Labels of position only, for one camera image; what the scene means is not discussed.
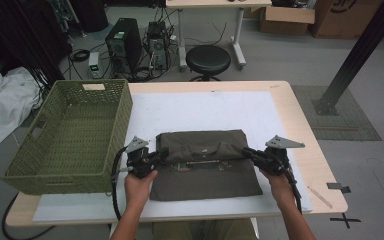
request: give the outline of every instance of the wooden table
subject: wooden table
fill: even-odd
[[[243,82],[172,82],[129,84],[132,93],[181,93],[208,91],[267,91],[270,92],[281,119],[284,131],[290,139],[299,139],[305,148],[294,149],[299,171],[307,185],[313,211],[317,213],[345,212],[348,205],[340,190],[330,190],[326,183],[335,183],[329,165],[314,137],[312,130],[287,82],[243,81]],[[7,224],[10,226],[48,225],[32,221],[41,196],[20,193],[11,208]],[[108,223],[105,221],[81,222],[81,224]],[[57,225],[73,225],[79,222],[61,222]]]
[[[270,0],[245,0],[229,2],[228,0],[167,0],[167,8],[178,9],[179,19],[179,60],[180,69],[186,68],[186,50],[185,50],[185,39],[183,29],[183,9],[188,8],[238,8],[238,15],[236,20],[235,35],[232,37],[233,49],[238,59],[239,66],[242,69],[246,65],[245,57],[242,53],[241,46],[239,45],[239,37],[242,27],[242,18],[244,15],[244,8],[246,7],[265,7],[271,6]]]

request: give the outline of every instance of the desktop computer tower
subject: desktop computer tower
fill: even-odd
[[[138,23],[120,18],[105,38],[115,73],[133,73],[142,55]]]
[[[150,22],[147,37],[152,66],[157,70],[167,70],[169,39],[165,22]]]

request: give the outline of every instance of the metal pole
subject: metal pole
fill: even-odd
[[[241,36],[241,27],[242,27],[243,17],[244,17],[244,8],[239,8],[238,16],[237,16],[237,20],[236,20],[235,38],[233,39],[233,44],[239,43],[239,37]]]
[[[183,9],[177,9],[179,20],[179,70],[186,69],[186,48],[185,48],[185,36],[183,28]]]
[[[82,33],[82,37],[87,37],[85,34],[85,31],[83,31],[83,26],[80,23],[79,19],[77,18],[77,14],[73,9],[73,6],[71,6],[70,0],[65,0],[65,4],[68,7],[68,10],[70,11],[71,15],[74,17],[74,21],[77,23],[77,25],[80,27],[80,32]]]
[[[336,115],[335,105],[384,37],[384,1],[342,64],[326,92],[316,101],[319,115]]]

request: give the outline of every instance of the cardboard box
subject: cardboard box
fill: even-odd
[[[382,0],[318,0],[316,22],[310,31],[316,38],[358,38]]]
[[[266,7],[262,9],[260,32],[303,35],[314,20],[312,9]]]
[[[245,10],[244,10],[244,18],[260,19],[260,11],[259,11],[260,8],[261,7],[245,8]]]

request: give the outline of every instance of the hand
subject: hand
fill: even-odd
[[[262,170],[260,170],[260,172],[262,172],[263,175],[269,180],[272,195],[279,208],[287,206],[295,207],[294,193],[292,192],[292,187],[286,176],[284,174],[280,176],[270,175]]]
[[[149,198],[149,185],[157,176],[157,171],[152,171],[143,179],[135,177],[129,173],[124,179],[124,189],[126,191],[126,209],[142,212],[143,207]]]

